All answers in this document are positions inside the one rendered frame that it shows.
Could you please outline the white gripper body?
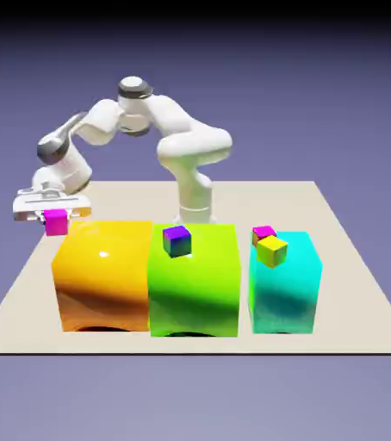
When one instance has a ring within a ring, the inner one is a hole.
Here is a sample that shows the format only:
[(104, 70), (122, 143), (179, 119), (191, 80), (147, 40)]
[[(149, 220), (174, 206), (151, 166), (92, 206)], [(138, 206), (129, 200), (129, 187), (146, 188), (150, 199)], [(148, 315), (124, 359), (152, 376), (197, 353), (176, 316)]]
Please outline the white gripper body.
[(37, 221), (47, 210), (64, 209), (72, 217), (85, 217), (91, 214), (90, 200), (86, 196), (20, 195), (13, 202), (15, 221)]

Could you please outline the small magenta cube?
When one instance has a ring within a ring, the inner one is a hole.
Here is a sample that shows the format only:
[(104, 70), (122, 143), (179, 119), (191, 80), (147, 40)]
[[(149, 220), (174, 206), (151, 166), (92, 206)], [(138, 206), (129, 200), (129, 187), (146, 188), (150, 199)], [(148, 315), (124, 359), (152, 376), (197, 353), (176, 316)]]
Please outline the small magenta cube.
[(47, 237), (68, 234), (68, 214), (65, 209), (51, 209), (43, 212)]

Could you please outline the small purple cube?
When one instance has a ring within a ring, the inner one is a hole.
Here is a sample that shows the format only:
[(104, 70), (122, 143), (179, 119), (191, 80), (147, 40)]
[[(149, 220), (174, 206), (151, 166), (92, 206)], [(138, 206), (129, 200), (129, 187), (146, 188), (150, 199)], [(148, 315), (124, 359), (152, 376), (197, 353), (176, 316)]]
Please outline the small purple cube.
[(192, 252), (192, 236), (185, 226), (167, 227), (163, 230), (164, 250), (171, 258), (189, 255)]

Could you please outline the small pink cube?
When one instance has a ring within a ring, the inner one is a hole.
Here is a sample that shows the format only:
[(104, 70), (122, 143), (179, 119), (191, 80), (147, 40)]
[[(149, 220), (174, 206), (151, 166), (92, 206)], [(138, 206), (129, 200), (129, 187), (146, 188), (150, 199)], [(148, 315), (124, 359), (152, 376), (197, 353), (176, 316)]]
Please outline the small pink cube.
[(252, 244), (257, 246), (258, 242), (269, 236), (276, 236), (276, 230), (271, 226), (259, 226), (252, 229)]

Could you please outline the small yellow cube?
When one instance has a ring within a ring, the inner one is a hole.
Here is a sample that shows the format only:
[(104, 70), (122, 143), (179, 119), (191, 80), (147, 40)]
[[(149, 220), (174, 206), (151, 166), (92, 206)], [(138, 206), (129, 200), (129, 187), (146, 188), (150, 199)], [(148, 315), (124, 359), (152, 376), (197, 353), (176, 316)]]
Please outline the small yellow cube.
[(257, 259), (270, 268), (282, 264), (287, 256), (288, 243), (277, 236), (270, 235), (257, 243)]

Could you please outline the large orange box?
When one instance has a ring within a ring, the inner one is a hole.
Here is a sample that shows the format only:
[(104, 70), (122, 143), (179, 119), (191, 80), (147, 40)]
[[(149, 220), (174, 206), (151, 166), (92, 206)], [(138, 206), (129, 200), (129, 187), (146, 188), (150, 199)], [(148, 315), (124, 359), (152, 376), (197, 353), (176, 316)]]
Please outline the large orange box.
[(52, 261), (65, 332), (149, 330), (149, 220), (75, 221)]

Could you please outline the large green box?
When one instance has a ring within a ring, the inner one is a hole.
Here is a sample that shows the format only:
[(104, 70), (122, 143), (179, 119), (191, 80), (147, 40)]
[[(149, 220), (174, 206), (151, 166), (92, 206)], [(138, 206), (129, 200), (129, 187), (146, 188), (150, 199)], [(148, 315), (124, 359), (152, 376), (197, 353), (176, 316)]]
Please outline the large green box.
[(172, 258), (155, 224), (147, 262), (150, 333), (236, 337), (241, 259), (235, 225), (188, 224), (191, 253)]

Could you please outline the large cyan box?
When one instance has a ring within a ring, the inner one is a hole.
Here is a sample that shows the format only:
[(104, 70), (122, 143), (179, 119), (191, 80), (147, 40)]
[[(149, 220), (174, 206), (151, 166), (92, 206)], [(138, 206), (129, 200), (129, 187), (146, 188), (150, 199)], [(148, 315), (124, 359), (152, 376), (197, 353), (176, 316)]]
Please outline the large cyan box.
[(248, 309), (255, 334), (311, 334), (323, 264), (305, 231), (279, 231), (288, 243), (285, 261), (270, 268), (250, 246)]

